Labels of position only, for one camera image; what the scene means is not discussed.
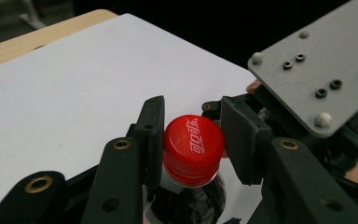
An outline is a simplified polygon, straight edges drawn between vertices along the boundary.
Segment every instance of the cola bottle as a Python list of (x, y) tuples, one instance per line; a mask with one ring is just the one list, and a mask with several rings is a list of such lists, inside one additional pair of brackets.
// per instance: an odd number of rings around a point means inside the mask
[(164, 133), (162, 178), (144, 206), (148, 223), (216, 223), (226, 205), (218, 174), (224, 136), (212, 120), (197, 115), (174, 119)]

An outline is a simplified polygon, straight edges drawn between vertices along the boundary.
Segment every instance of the screw hole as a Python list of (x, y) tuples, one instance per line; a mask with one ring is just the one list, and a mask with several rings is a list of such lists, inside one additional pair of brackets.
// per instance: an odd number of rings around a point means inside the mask
[(341, 86), (342, 86), (341, 80), (336, 79), (330, 82), (330, 89), (332, 90), (338, 90), (339, 88), (341, 88)]
[(319, 89), (315, 92), (315, 96), (317, 98), (324, 98), (327, 95), (327, 90), (326, 89)]
[(131, 145), (131, 142), (128, 140), (117, 140), (114, 144), (113, 144), (113, 148), (114, 149), (126, 149), (127, 147), (129, 147)]
[(301, 62), (303, 62), (304, 60), (305, 60), (305, 55), (304, 55), (304, 54), (302, 54), (302, 53), (297, 54), (297, 56), (296, 56), (296, 62), (301, 63)]
[(25, 192), (38, 193), (48, 189), (53, 184), (53, 179), (49, 175), (43, 175), (32, 179), (25, 186)]
[(114, 212), (120, 206), (118, 199), (109, 199), (103, 203), (103, 210), (105, 212)]
[(292, 142), (289, 140), (282, 140), (280, 142), (281, 147), (287, 148), (287, 149), (298, 149), (298, 144), (296, 142)]
[(206, 109), (206, 110), (211, 109), (211, 105), (204, 105), (204, 109)]
[(291, 62), (285, 62), (285, 63), (283, 63), (283, 69), (284, 69), (284, 70), (291, 69), (292, 66), (293, 66), (293, 65), (292, 65)]

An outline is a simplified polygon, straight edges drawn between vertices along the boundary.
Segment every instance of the gray metal plate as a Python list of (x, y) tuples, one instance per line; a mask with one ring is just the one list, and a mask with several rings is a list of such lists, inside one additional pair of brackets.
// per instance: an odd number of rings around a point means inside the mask
[[(297, 62), (300, 53), (305, 60)], [(283, 69), (285, 62), (292, 67)], [(251, 58), (248, 67), (311, 134), (332, 135), (358, 111), (358, 0), (263, 50), (260, 63)], [(332, 90), (336, 79), (342, 86)], [(319, 89), (327, 90), (324, 98), (315, 97)], [(321, 113), (331, 117), (322, 128), (315, 125)]]

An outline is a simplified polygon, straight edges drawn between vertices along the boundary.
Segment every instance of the bottle cap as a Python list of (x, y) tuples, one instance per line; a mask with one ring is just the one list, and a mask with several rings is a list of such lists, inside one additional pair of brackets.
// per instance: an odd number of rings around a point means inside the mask
[(206, 185), (217, 174), (224, 145), (223, 132), (212, 120), (181, 116), (164, 133), (164, 168), (184, 187)]

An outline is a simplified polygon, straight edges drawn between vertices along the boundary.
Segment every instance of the table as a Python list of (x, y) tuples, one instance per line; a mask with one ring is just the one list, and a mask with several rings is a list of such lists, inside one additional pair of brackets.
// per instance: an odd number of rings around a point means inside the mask
[(117, 14), (111, 11), (98, 9), (27, 35), (9, 39), (0, 43), (0, 64), (116, 16)]
[[(253, 80), (147, 21), (105, 10), (1, 43), (0, 200), (31, 173), (55, 170), (68, 179), (97, 164), (104, 144), (127, 132), (150, 97), (164, 95), (168, 123), (243, 94)], [(248, 219), (260, 186), (243, 186), (229, 159), (220, 167), (227, 186), (221, 221)]]

